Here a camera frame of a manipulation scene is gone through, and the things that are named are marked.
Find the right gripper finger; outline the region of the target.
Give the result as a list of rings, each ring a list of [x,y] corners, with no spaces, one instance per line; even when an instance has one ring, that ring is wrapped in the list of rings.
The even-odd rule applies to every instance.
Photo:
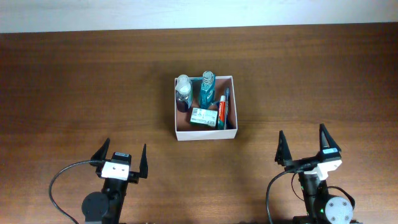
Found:
[[[284,132],[282,130],[279,131],[278,146],[274,160],[276,161],[276,163],[278,163],[278,165],[284,167],[292,166],[293,164],[290,149],[287,144]]]
[[[319,138],[320,138],[320,152],[323,154],[331,154],[335,152],[341,152],[341,148],[335,140],[331,137],[326,126],[320,124],[319,127]]]

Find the Colgate toothpaste tube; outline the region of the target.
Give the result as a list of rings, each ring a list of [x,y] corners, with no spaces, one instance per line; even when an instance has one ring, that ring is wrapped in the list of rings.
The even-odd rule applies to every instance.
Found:
[[[226,109],[226,96],[221,95],[218,107],[218,130],[224,130],[225,126],[225,109]]]

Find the green white soap box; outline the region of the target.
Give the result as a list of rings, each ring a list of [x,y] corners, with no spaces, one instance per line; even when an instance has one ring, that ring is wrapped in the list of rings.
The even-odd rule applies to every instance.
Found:
[[[217,117],[217,111],[193,108],[190,122],[195,124],[203,124],[215,128],[217,123]]]

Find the blue white toothbrush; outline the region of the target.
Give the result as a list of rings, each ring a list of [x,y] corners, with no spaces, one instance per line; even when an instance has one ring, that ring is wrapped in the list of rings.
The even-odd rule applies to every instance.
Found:
[[[229,97],[230,97],[230,90],[228,87],[225,89],[224,95],[225,95],[224,129],[227,129],[229,125],[228,113],[229,113]]]

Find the purple soap pump bottle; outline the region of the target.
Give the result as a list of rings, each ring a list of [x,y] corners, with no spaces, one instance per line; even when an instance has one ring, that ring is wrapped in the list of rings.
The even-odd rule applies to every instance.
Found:
[[[189,111],[193,103],[193,85],[191,79],[187,75],[180,75],[177,78],[175,99],[177,109],[180,112],[186,113]]]

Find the green mouthwash bottle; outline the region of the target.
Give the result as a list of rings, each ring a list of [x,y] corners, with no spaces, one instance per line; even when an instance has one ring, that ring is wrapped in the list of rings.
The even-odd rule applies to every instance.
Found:
[[[200,89],[200,108],[208,109],[215,97],[215,74],[205,71],[202,75]]]

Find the blue disposable razor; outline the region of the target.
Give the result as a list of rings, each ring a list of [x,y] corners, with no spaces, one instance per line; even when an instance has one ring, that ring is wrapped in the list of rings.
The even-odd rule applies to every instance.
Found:
[[[209,109],[210,110],[217,110],[219,107],[220,102],[219,101],[214,101],[210,103]]]

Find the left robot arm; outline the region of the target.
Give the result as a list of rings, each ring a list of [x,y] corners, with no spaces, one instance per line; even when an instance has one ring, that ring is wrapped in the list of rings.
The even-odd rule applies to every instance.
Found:
[[[114,152],[106,158],[110,139],[92,155],[90,165],[96,167],[96,175],[104,179],[99,192],[87,195],[81,205],[85,223],[119,223],[124,198],[129,184],[138,184],[140,179],[148,176],[147,147],[144,146],[138,171],[131,171],[132,156]]]

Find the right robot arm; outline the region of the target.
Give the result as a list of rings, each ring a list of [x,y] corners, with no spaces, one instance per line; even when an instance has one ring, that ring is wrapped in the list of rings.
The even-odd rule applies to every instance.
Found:
[[[284,132],[279,131],[275,161],[284,171],[274,177],[298,175],[307,214],[295,216],[292,223],[353,223],[354,198],[337,186],[327,185],[328,173],[342,164],[341,148],[324,124],[319,127],[320,150],[315,156],[292,159]]]

